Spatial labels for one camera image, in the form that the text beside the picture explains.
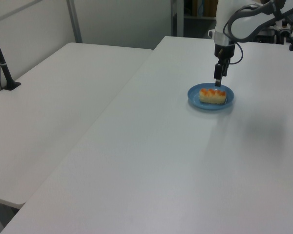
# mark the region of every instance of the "white table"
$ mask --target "white table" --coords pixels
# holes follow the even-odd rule
[[[71,43],[0,92],[0,203],[20,208],[151,50]]]
[[[293,234],[293,52],[242,46],[209,112],[213,41],[164,38],[2,233]]]

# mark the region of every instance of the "orange glaze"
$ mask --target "orange glaze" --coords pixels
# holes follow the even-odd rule
[[[214,89],[201,89],[201,92],[203,95],[205,96],[214,96],[216,94],[218,94],[219,96],[226,96],[226,91],[220,91],[220,90],[214,90]]]

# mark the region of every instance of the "pastry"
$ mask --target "pastry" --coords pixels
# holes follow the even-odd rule
[[[211,104],[224,104],[226,102],[226,91],[216,89],[201,89],[200,101]]]

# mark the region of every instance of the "white wall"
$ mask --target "white wall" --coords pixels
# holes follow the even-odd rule
[[[0,21],[0,47],[13,79],[69,42],[75,38],[66,0],[43,0]]]
[[[75,0],[83,43],[154,49],[171,36],[170,0]]]

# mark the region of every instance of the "lamp base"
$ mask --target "lamp base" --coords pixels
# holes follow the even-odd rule
[[[19,83],[19,82],[14,82],[14,84],[13,84],[13,86],[4,86],[2,89],[5,89],[5,90],[9,90],[9,91],[11,91],[11,90],[13,90],[13,89],[15,89],[16,87],[19,87],[21,85],[21,83]]]

